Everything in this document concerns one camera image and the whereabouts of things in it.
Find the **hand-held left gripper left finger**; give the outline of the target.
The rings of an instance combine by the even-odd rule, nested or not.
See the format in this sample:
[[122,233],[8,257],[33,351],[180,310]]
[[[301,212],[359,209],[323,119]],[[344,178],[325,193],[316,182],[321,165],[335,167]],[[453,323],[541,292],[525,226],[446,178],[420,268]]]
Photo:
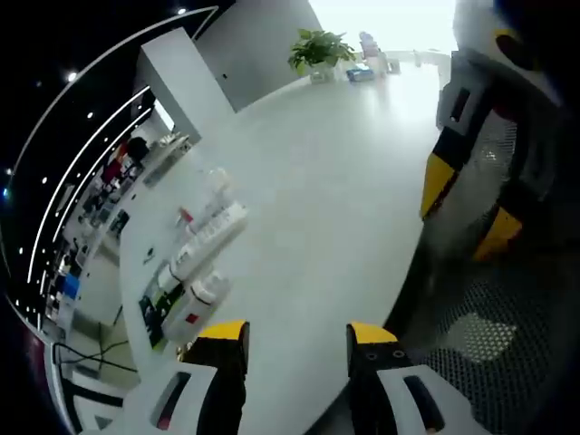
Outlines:
[[246,402],[250,323],[214,324],[141,376],[123,434],[237,434]]

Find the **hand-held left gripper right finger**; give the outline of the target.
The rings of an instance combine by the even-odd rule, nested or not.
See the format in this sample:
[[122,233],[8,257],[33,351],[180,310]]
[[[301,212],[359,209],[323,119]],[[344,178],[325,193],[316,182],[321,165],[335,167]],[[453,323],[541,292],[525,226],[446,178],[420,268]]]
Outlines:
[[347,398],[356,434],[486,434],[461,392],[413,364],[376,324],[346,325]]

